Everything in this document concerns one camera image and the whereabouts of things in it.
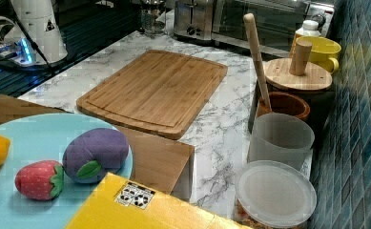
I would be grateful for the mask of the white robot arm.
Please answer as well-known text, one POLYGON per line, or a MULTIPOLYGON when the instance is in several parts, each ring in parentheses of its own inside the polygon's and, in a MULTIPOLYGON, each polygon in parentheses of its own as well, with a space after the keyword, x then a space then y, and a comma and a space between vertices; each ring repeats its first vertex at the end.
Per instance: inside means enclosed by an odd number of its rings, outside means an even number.
POLYGON ((52 0, 0 0, 10 16, 0 15, 0 55, 22 67, 53 65, 68 56, 52 0))

